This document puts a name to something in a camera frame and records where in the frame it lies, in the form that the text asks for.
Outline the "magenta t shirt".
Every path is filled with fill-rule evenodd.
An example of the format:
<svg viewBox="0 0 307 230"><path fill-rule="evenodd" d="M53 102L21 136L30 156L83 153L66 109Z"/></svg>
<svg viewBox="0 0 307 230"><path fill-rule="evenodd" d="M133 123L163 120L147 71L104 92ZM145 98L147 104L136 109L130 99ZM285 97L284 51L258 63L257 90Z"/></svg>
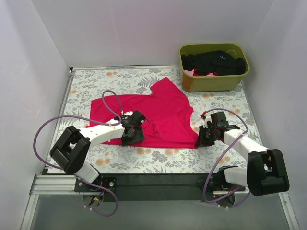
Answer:
<svg viewBox="0 0 307 230"><path fill-rule="evenodd" d="M109 109L118 113L121 102L124 112L138 110L147 118L143 125L145 140L133 146L193 149L198 135L190 126L193 108L186 95L167 77L150 89L149 95L110 95L92 100L89 126L96 126L95 121L107 122L114 118Z"/></svg>

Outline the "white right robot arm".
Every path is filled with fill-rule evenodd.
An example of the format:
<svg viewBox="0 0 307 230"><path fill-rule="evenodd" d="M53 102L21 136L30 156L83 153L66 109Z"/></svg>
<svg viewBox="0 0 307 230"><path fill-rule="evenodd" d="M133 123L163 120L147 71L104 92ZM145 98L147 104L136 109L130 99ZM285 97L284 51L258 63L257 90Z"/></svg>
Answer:
<svg viewBox="0 0 307 230"><path fill-rule="evenodd" d="M263 196L286 192L290 188L283 154L278 149L268 149L253 141L237 125L231 125L224 112L208 115L201 114L205 124L199 127L195 147L213 146L217 141L226 144L227 149L234 149L246 161L243 168L223 166L217 173L212 173L209 182L217 184L222 190L232 186L248 188L254 196Z"/></svg>

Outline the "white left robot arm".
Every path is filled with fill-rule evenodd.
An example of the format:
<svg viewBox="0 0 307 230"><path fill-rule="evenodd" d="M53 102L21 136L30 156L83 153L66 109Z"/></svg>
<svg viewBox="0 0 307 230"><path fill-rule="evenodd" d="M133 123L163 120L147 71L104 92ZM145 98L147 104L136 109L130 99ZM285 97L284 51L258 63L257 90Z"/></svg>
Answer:
<svg viewBox="0 0 307 230"><path fill-rule="evenodd" d="M77 129L67 127L50 151L51 158L67 174L85 180L90 191L102 186L99 171L86 162L90 148L114 139L128 146L145 140L142 124L146 117L139 111L127 112L120 118L111 119L106 125Z"/></svg>

